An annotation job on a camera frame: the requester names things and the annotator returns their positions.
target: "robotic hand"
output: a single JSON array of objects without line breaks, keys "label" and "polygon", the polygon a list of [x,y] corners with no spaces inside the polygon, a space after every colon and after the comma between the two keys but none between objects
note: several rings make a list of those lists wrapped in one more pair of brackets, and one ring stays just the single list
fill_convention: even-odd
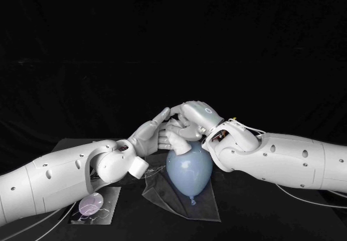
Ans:
[{"label": "robotic hand", "polygon": [[265,133],[235,119],[224,122],[201,101],[170,109],[186,128],[167,126],[189,141],[199,140],[219,168],[241,170],[263,181],[287,187],[347,192],[347,147],[313,139]]},{"label": "robotic hand", "polygon": [[[140,126],[129,140],[104,140],[52,152],[2,175],[0,226],[67,207],[101,187],[117,182],[127,172],[140,179],[149,168],[142,157],[157,149],[172,148],[160,132],[169,114],[167,107]],[[100,176],[93,180],[90,166]]]}]

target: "black backdrop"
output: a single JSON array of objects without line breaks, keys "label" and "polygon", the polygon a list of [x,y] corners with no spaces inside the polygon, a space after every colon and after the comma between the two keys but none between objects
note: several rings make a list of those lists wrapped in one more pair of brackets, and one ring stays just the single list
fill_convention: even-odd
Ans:
[{"label": "black backdrop", "polygon": [[189,100],[347,146],[346,1],[2,5],[2,173],[62,138],[127,138]]}]

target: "balloon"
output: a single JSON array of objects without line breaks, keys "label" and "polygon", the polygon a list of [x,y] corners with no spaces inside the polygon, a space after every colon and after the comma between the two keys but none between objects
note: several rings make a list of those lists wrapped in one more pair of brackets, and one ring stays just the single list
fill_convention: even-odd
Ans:
[{"label": "balloon", "polygon": [[201,142],[189,142],[189,144],[192,149],[182,155],[176,155],[175,150],[170,150],[166,170],[176,188],[191,197],[192,205],[195,205],[195,196],[205,189],[212,176],[214,160]]},{"label": "balloon", "polygon": [[100,193],[93,193],[90,196],[87,196],[81,202],[80,202],[80,212],[84,216],[93,215],[100,208],[103,207],[104,204],[104,197],[101,196]]}]

